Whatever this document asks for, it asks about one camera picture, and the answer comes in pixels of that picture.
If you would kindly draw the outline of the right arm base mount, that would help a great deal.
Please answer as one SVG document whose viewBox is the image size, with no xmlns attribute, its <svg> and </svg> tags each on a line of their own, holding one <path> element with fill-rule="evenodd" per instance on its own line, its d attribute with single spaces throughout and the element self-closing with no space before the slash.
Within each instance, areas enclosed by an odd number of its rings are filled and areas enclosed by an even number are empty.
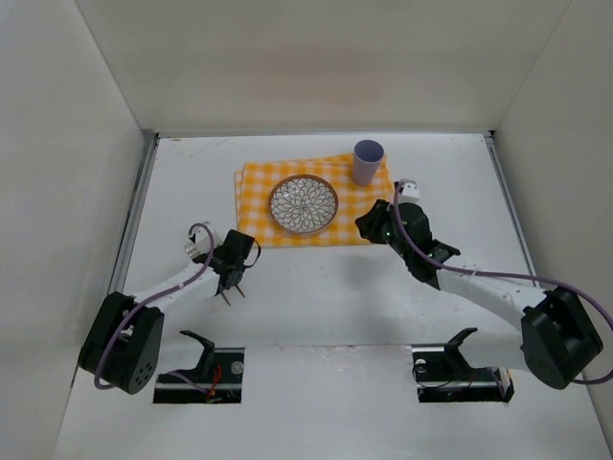
<svg viewBox="0 0 613 460">
<path fill-rule="evenodd" d="M 446 342 L 411 346 L 412 377 L 420 403 L 509 403 L 514 384 L 507 369 L 472 367 L 461 347 L 478 331 L 465 328 Z"/>
</svg>

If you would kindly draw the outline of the yellow white checkered cloth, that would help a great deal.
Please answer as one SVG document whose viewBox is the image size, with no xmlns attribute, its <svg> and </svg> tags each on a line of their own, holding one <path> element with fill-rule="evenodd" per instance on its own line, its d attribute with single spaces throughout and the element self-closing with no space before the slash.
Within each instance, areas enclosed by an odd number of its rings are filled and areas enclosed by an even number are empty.
<svg viewBox="0 0 613 460">
<path fill-rule="evenodd" d="M 312 159 L 247 163 L 235 173 L 238 230 L 263 247 L 359 245 L 354 221 L 393 181 L 381 162 L 367 186 L 352 181 L 349 153 Z"/>
</svg>

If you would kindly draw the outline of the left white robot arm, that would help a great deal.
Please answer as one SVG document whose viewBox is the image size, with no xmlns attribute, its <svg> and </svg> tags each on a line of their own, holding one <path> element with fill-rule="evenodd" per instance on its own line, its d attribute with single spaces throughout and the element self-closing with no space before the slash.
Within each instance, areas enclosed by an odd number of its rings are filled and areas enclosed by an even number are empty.
<svg viewBox="0 0 613 460">
<path fill-rule="evenodd" d="M 165 316 L 237 288 L 255 238 L 230 230 L 221 240 L 207 222 L 195 223 L 185 246 L 190 262 L 178 274 L 137 294 L 109 293 L 79 353 L 78 365 L 94 376 L 99 390 L 133 395 L 154 375 L 162 350 Z"/>
</svg>

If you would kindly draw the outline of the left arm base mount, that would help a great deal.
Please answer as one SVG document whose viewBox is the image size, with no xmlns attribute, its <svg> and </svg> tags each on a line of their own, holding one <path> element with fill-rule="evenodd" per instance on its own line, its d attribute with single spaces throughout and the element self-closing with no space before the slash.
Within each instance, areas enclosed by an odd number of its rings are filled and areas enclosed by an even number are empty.
<svg viewBox="0 0 613 460">
<path fill-rule="evenodd" d="M 239 404 L 245 350 L 218 347 L 182 331 L 162 342 L 154 378 L 155 404 Z"/>
</svg>

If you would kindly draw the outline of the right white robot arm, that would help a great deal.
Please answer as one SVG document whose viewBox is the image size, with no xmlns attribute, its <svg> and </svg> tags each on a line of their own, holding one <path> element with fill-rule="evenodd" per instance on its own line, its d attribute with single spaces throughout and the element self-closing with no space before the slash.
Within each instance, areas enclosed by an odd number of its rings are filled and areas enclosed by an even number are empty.
<svg viewBox="0 0 613 460">
<path fill-rule="evenodd" d="M 545 289 L 513 283 L 509 276 L 486 276 L 459 249 L 432 237 L 419 205 L 379 199 L 355 225 L 362 239 L 390 246 L 418 281 L 465 298 L 515 327 L 521 336 L 519 364 L 542 383 L 567 387 L 602 352 L 602 340 L 570 288 L 556 284 Z"/>
</svg>

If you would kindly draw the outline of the lilac plastic cup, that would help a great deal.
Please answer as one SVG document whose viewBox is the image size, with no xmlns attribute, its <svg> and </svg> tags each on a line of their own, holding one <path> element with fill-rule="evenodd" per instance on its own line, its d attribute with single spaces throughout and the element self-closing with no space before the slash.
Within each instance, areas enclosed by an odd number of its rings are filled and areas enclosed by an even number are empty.
<svg viewBox="0 0 613 460">
<path fill-rule="evenodd" d="M 384 148 L 377 141 L 361 140 L 356 143 L 353 148 L 352 181 L 360 187 L 368 186 L 384 157 Z"/>
</svg>

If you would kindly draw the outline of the floral patterned ceramic bowl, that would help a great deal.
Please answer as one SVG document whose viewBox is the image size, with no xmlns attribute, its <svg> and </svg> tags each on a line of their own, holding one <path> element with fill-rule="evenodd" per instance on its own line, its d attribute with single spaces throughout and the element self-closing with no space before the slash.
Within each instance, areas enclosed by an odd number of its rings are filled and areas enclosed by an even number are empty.
<svg viewBox="0 0 613 460">
<path fill-rule="evenodd" d="M 335 220 L 339 198 L 331 184 L 313 174 L 294 174 L 271 190 L 268 213 L 284 231 L 299 236 L 314 235 Z"/>
</svg>

